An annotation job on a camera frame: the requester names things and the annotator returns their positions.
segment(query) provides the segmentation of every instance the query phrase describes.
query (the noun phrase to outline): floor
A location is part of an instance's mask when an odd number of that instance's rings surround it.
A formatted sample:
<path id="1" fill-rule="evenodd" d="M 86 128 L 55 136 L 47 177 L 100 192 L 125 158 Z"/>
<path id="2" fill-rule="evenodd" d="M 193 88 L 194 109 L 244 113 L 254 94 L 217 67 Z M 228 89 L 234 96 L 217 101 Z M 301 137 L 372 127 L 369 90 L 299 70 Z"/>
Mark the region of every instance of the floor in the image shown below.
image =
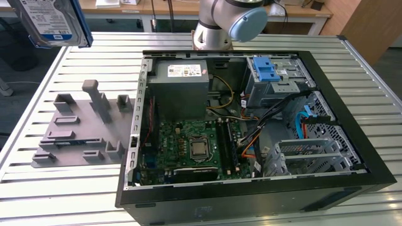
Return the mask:
<path id="1" fill-rule="evenodd" d="M 9 19 L 7 22 L 13 24 L 13 27 L 18 30 L 22 30 L 19 27 L 17 19 Z M 102 19 L 88 19 L 89 28 L 93 32 L 141 32 L 141 28 L 137 28 L 134 20 L 113 20 L 112 23 L 108 23 Z M 196 21 L 177 21 L 174 24 L 174 32 L 189 32 L 194 28 Z M 158 32 L 169 32 L 169 23 L 168 21 L 160 21 L 157 24 Z M 0 40 L 1 45 L 0 49 L 3 47 L 6 40 L 3 38 L 3 32 L 0 28 Z M 15 81 L 33 81 L 39 82 L 46 73 L 46 70 L 53 62 L 53 59 L 57 55 L 58 48 L 53 49 L 39 49 L 33 48 L 33 54 L 38 59 L 37 66 L 25 71 L 15 72 L 5 64 L 1 59 L 6 56 L 1 56 L 0 52 L 0 77 L 5 82 Z M 373 65 L 373 69 L 380 75 L 381 79 L 388 84 L 389 88 L 396 93 L 397 97 L 402 98 L 402 48 L 389 48 L 379 59 L 377 63 Z M 35 83 L 10 83 L 14 94 L 10 97 L 2 97 L 0 95 L 0 133 L 10 133 L 11 129 L 19 119 L 19 116 L 25 110 L 25 107 L 29 103 L 29 100 L 33 96 L 33 93 L 37 88 Z M 2 147 L 6 141 L 6 137 L 0 135 L 0 148 Z"/>

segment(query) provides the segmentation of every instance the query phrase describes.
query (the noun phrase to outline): white box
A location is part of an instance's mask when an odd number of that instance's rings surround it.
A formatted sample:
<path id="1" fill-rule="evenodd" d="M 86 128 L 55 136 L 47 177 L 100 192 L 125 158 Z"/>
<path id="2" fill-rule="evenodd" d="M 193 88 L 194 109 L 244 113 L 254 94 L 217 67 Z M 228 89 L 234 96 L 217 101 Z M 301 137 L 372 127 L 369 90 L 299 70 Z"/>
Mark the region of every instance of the white box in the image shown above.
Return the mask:
<path id="1" fill-rule="evenodd" d="M 301 6 L 304 3 L 304 0 L 281 0 L 281 3 L 291 6 Z"/>
<path id="2" fill-rule="evenodd" d="M 96 0 L 96 8 L 117 8 L 120 7 L 118 0 Z"/>
<path id="3" fill-rule="evenodd" d="M 121 4 L 136 5 L 140 0 L 120 0 Z"/>

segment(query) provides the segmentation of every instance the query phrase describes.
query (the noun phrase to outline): slotted metal table surface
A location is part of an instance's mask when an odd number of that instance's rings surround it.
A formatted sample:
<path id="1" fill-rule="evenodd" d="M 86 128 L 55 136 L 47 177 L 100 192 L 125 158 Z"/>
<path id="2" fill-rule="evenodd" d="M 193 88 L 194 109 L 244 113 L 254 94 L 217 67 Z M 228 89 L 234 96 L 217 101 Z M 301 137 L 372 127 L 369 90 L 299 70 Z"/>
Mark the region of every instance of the slotted metal table surface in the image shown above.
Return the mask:
<path id="1" fill-rule="evenodd" d="M 190 35 L 94 32 L 93 38 L 90 48 L 61 48 L 0 153 L 0 224 L 137 225 L 125 211 L 114 208 L 120 165 L 34 169 L 30 158 L 53 115 L 55 94 L 88 99 L 81 82 L 97 79 L 108 98 L 118 94 L 134 98 L 141 51 L 190 49 Z M 399 182 L 327 211 L 200 224 L 400 225 L 402 105 L 347 41 L 333 36 L 261 35 L 250 42 L 234 42 L 233 48 L 311 51 Z"/>

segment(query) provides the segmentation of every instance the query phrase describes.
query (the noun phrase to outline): green circuit board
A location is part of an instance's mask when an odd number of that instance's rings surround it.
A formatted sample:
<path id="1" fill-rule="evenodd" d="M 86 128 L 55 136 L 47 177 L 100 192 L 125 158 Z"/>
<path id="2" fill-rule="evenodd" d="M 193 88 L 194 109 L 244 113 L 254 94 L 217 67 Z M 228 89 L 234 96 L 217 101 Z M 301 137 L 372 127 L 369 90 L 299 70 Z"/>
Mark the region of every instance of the green circuit board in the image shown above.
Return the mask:
<path id="1" fill-rule="evenodd" d="M 221 171 L 221 160 L 216 137 L 214 121 L 162 121 L 158 126 L 158 151 L 154 157 L 156 169 L 177 169 L 189 167 L 216 167 L 217 180 L 249 178 L 248 162 L 238 163 L 237 170 L 229 175 Z M 241 135 L 237 120 L 230 120 L 233 139 Z M 190 156 L 190 143 L 194 140 L 206 141 L 206 158 L 194 160 Z M 148 173 L 149 184 L 165 184 L 162 173 L 156 170 Z"/>

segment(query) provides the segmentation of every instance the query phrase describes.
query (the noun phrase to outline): blue drive bay latch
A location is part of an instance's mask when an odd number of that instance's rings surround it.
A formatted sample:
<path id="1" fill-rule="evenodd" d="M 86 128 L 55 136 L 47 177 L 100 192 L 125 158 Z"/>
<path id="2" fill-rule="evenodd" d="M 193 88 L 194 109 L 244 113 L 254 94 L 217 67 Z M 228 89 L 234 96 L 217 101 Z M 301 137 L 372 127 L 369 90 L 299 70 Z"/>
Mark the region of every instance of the blue drive bay latch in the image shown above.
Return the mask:
<path id="1" fill-rule="evenodd" d="M 275 65 L 264 56 L 253 57 L 253 67 L 258 75 L 258 81 L 280 81 L 280 76 L 275 72 Z"/>

